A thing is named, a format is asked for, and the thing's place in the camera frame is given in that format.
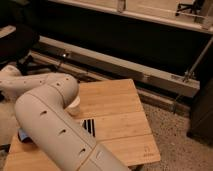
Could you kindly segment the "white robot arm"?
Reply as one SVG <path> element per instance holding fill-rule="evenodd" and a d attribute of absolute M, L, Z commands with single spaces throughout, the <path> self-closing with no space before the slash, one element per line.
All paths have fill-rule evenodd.
<path fill-rule="evenodd" d="M 79 92 L 73 76 L 24 76 L 7 65 L 0 69 L 0 91 L 15 101 L 21 128 L 61 171 L 130 171 L 65 111 Z"/>

